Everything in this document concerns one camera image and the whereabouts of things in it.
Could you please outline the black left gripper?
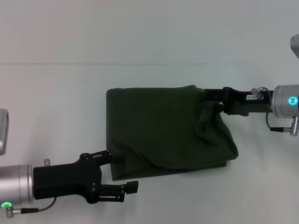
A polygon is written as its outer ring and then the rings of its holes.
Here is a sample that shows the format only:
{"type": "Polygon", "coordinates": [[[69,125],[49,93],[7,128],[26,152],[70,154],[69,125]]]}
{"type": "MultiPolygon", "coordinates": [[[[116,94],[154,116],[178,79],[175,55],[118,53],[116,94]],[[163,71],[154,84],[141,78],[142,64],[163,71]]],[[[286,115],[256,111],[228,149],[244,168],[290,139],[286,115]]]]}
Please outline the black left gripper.
{"type": "Polygon", "coordinates": [[[70,164],[36,167],[33,169],[33,192],[36,200],[79,195],[88,203],[124,202],[125,195],[138,192],[139,182],[120,185],[102,184],[100,165],[123,164],[125,156],[109,150],[81,154],[70,164]]]}

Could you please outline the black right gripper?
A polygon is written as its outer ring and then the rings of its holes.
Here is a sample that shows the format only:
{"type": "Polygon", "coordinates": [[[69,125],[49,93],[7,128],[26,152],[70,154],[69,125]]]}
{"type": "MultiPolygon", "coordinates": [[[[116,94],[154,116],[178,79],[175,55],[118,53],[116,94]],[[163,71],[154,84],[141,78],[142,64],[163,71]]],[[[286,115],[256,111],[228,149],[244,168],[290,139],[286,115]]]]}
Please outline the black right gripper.
{"type": "Polygon", "coordinates": [[[250,113],[273,113],[271,108],[273,91],[265,87],[251,91],[237,91],[230,87],[204,89],[204,101],[218,101],[218,111],[227,115],[249,116],[250,113]]]}

